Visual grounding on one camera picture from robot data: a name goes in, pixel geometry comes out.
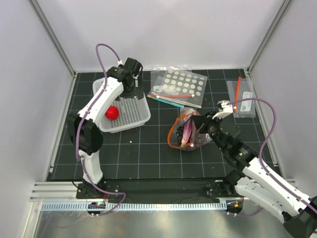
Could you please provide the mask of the red yellow apple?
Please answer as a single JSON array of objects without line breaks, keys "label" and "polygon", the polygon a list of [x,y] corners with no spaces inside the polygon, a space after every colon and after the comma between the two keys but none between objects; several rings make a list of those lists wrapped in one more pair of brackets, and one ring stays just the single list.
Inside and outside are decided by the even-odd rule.
[{"label": "red yellow apple", "polygon": [[116,106],[110,106],[105,112],[105,117],[109,120],[116,120],[119,116],[119,109]]}]

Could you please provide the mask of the white perforated plastic basket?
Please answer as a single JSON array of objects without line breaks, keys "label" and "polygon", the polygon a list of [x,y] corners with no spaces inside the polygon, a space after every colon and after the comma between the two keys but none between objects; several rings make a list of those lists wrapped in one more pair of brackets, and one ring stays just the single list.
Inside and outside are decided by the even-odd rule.
[{"label": "white perforated plastic basket", "polygon": [[[92,104],[86,120],[92,121],[102,132],[117,133],[145,124],[150,117],[150,109],[146,96],[142,99],[122,98],[124,88],[115,78],[98,79],[93,83],[94,96],[89,102]],[[108,106],[116,106],[119,116],[116,120],[105,117],[104,110]]]}]

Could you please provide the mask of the orange zipper clear bag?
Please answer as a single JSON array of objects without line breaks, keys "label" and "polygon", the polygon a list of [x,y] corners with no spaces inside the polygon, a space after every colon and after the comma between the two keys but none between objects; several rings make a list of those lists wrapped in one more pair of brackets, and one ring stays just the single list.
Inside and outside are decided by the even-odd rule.
[{"label": "orange zipper clear bag", "polygon": [[167,136],[167,143],[171,148],[194,151],[211,142],[208,134],[200,134],[195,127],[192,116],[199,115],[193,108],[180,109],[180,115]]}]

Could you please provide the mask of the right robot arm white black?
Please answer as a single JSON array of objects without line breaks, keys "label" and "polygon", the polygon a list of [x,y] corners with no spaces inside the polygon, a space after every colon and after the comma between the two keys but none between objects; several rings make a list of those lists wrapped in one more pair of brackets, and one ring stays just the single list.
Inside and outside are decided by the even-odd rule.
[{"label": "right robot arm white black", "polygon": [[234,169],[223,184],[228,196],[239,194],[275,216],[294,238],[309,238],[317,230],[317,199],[309,197],[276,173],[241,140],[238,127],[218,113],[193,116],[196,129],[208,134]]}]

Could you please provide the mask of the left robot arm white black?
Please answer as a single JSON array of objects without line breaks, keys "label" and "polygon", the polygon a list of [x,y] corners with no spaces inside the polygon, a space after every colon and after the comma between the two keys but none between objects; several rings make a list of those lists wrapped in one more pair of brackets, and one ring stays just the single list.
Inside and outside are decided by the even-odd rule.
[{"label": "left robot arm white black", "polygon": [[140,127],[151,115],[143,90],[143,67],[135,59],[111,67],[106,76],[93,83],[92,99],[76,114],[69,114],[67,127],[75,146],[77,161],[83,167],[83,179],[90,183],[87,192],[93,198],[105,193],[99,152],[104,132],[117,133]]}]

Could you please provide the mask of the purple eggplant toy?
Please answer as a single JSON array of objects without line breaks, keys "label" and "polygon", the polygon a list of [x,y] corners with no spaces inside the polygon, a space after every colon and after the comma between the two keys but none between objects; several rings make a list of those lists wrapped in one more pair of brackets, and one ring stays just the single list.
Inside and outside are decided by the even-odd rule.
[{"label": "purple eggplant toy", "polygon": [[191,136],[192,136],[192,130],[193,130],[193,125],[192,125],[192,119],[190,118],[183,125],[181,146],[185,146],[186,144],[190,142]]}]

